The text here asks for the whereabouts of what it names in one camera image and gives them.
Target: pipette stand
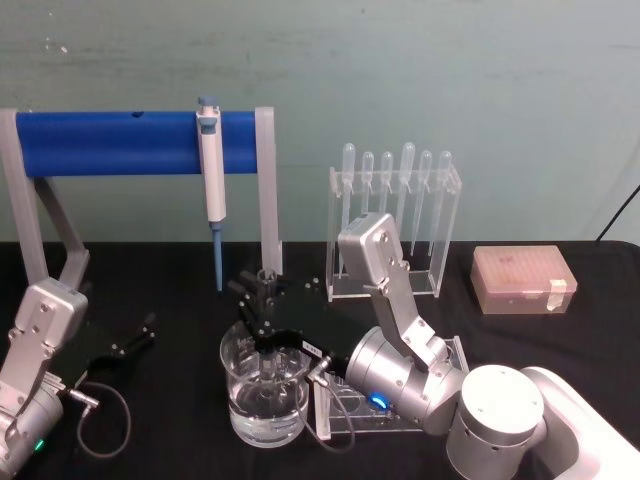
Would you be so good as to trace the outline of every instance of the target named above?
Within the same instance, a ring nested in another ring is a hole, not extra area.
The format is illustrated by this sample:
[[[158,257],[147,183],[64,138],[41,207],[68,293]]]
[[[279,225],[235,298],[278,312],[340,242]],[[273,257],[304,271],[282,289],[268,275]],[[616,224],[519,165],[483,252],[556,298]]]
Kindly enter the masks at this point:
[[[225,111],[221,123],[224,172],[257,173],[262,267],[281,274],[273,108]],[[195,112],[0,109],[0,157],[29,284],[49,277],[36,194],[67,252],[59,280],[78,288],[89,261],[51,177],[200,174],[196,128]]]
[[[400,170],[381,171],[379,158],[376,158],[375,162],[371,177],[361,175],[358,171],[360,167],[356,163],[355,174],[348,172],[346,175],[347,182],[350,182],[346,187],[343,182],[343,172],[336,171],[333,167],[329,170],[326,257],[326,286],[329,301],[334,298],[368,296],[360,282],[350,279],[346,272],[340,271],[337,248],[338,234],[344,221],[342,206],[350,205],[348,224],[363,213],[361,205],[366,197],[368,197],[368,211],[377,212],[380,211],[380,206],[383,206],[384,212],[396,216],[398,204],[404,205],[403,224],[398,227],[398,230],[405,250],[404,258],[411,264],[410,280],[413,293],[438,297],[462,190],[462,181],[453,157],[449,152],[442,152],[437,161],[434,161],[434,168],[430,168],[429,165],[426,172],[412,169],[408,175],[407,172]],[[403,185],[402,178],[407,177],[408,181]],[[351,195],[351,201],[343,202],[344,195]],[[404,203],[399,202],[401,195],[405,196]],[[412,217],[419,219],[417,235],[413,232]],[[422,244],[423,247],[428,242],[428,249],[416,248],[414,255],[411,255],[411,241],[416,240],[416,236],[418,244]]]

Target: blue foam bar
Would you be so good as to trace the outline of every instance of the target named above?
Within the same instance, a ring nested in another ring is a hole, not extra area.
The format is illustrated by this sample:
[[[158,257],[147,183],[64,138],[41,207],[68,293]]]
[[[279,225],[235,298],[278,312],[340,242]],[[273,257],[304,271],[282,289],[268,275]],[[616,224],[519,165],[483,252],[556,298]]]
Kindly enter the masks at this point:
[[[199,174],[195,112],[18,113],[27,176]],[[222,112],[225,173],[256,173],[253,112]]]

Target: pipette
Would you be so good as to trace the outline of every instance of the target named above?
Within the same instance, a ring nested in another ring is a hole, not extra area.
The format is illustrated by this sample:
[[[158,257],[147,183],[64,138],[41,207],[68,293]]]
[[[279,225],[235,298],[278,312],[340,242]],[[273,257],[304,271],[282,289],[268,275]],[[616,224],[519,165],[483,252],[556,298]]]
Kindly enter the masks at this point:
[[[373,153],[365,152],[362,156],[362,213],[369,211],[369,194],[373,180]]]
[[[438,231],[438,220],[440,218],[440,210],[442,209],[442,201],[444,200],[444,189],[447,178],[449,177],[449,170],[451,169],[451,162],[453,155],[451,152],[444,151],[438,157],[438,170],[436,176],[436,199],[433,211],[437,212],[431,218],[431,243],[429,243],[429,256],[433,252],[433,244],[436,241],[436,232]]]
[[[222,220],[227,216],[224,193],[224,163],[222,157],[222,122],[220,108],[213,97],[198,99],[198,144],[200,169],[204,178],[207,217],[213,235],[216,269],[216,289],[222,291]]]
[[[418,229],[420,228],[420,215],[422,214],[422,204],[424,203],[424,191],[429,181],[429,173],[431,172],[431,163],[433,157],[429,150],[425,150],[420,154],[420,167],[418,169],[418,196],[416,197],[416,207],[413,211],[413,226],[411,227],[411,256],[416,246],[418,238]]]
[[[393,173],[393,155],[391,152],[384,152],[382,155],[382,165],[380,167],[380,182],[382,191],[380,192],[380,213],[387,212],[387,194],[391,191],[391,174]]]
[[[342,148],[342,223],[340,230],[344,230],[349,225],[349,210],[351,209],[351,192],[353,191],[353,177],[356,165],[356,147],[353,143],[347,143]],[[338,274],[342,275],[344,261],[342,254],[338,260],[340,269]]]
[[[404,215],[404,201],[407,197],[407,189],[409,188],[409,179],[411,178],[411,168],[413,167],[413,159],[416,155],[416,146],[407,142],[402,147],[402,157],[400,159],[400,190],[398,192],[398,208],[396,209],[396,227],[398,233],[402,232],[402,216]]]

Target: blue pipette tip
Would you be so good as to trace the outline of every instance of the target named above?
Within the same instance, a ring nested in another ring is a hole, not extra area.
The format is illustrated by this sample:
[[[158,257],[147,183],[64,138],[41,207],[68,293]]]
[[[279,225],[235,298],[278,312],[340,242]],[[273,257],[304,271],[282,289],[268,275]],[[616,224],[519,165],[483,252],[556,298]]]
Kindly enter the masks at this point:
[[[216,268],[216,290],[222,292],[222,222],[209,222],[213,233],[213,256]]]

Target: test tube rack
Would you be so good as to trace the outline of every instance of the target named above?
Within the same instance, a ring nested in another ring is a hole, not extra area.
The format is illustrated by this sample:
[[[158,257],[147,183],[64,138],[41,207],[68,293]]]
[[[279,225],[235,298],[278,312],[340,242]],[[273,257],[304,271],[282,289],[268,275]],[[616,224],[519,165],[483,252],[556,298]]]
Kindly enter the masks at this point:
[[[377,169],[373,153],[364,152],[358,170],[356,149],[349,143],[343,149],[342,170],[329,170],[325,278],[329,301],[368,296],[362,283],[345,272],[337,239],[352,220],[372,211],[394,216],[404,259],[411,265],[414,295],[439,296],[462,181],[450,152],[442,152],[433,166],[431,153],[424,150],[414,168],[415,152],[412,143],[403,146],[399,169],[394,168],[391,152],[382,155]]]

